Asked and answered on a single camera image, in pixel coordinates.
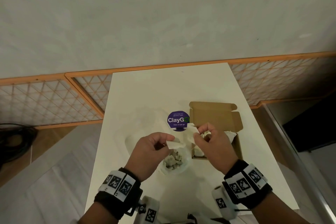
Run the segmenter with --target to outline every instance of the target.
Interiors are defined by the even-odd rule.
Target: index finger
[[[149,141],[155,145],[157,142],[165,144],[166,141],[174,141],[175,137],[171,134],[155,132],[148,135]]]
[[[215,128],[215,126],[214,125],[212,125],[211,123],[206,123],[206,124],[203,124],[203,125],[201,125],[199,128],[198,128],[198,132],[200,133],[200,134],[203,134],[204,132],[206,132],[206,131],[210,131],[211,133],[212,133],[212,131],[213,130],[216,130],[216,128]]]

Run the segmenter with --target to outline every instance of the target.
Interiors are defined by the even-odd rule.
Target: open cardboard box
[[[243,159],[242,150],[240,147],[240,141],[238,131],[243,129],[242,120],[239,112],[233,112],[237,110],[235,104],[229,103],[214,103],[214,102],[190,102],[190,122],[194,123],[196,127],[204,123],[213,124],[218,130],[232,131],[237,133],[234,137],[232,146],[239,159]],[[193,144],[191,147],[191,157],[194,159],[207,159],[203,157],[194,156]]]

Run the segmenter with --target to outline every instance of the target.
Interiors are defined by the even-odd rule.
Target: orange frame
[[[147,69],[181,67],[181,66],[196,66],[196,65],[208,65],[208,64],[218,64],[218,63],[242,64],[242,63],[256,63],[256,62],[268,62],[268,61],[279,61],[279,60],[323,58],[323,57],[334,57],[334,56],[336,56],[336,52],[312,52],[312,53],[265,56],[265,57],[255,57],[255,58],[214,60],[214,61],[177,63],[177,64],[167,64],[167,65],[152,65],[152,66],[141,66],[141,67],[126,67],[126,68],[102,69],[102,70],[91,70],[91,71],[80,71],[80,72],[67,72],[67,73],[36,75],[36,76],[17,77],[17,78],[5,78],[5,79],[0,79],[0,85],[9,85],[9,84],[20,83],[20,82],[22,83],[23,82],[39,82],[39,81],[62,79],[66,81],[70,85],[70,87],[74,91],[76,91],[77,94],[81,96],[84,99],[84,101],[98,113],[99,116],[103,118],[104,111],[91,98],[91,96],[83,89],[83,87],[76,81],[75,77],[94,76],[94,75],[112,74],[116,72],[127,72],[127,71],[137,71],[137,70],[147,70]],[[267,104],[267,103],[294,101],[294,100],[307,100],[307,99],[318,99],[318,98],[267,100],[267,101],[260,101],[257,105],[250,106],[250,107],[251,109],[254,109],[254,108],[259,108],[263,104]],[[102,120],[43,125],[43,126],[37,126],[37,128],[44,129],[44,128],[68,127],[68,126],[73,126],[73,125],[94,124],[94,123],[100,123],[100,122],[102,122]]]

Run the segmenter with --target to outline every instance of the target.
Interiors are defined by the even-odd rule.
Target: cardboard box lid
[[[243,129],[242,120],[235,104],[215,102],[190,102],[190,122],[200,126],[206,122],[217,129],[237,133]]]

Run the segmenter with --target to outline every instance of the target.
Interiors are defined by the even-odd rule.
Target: purple sticker
[[[183,111],[172,112],[167,119],[169,126],[175,131],[185,130],[189,121],[189,115]]]

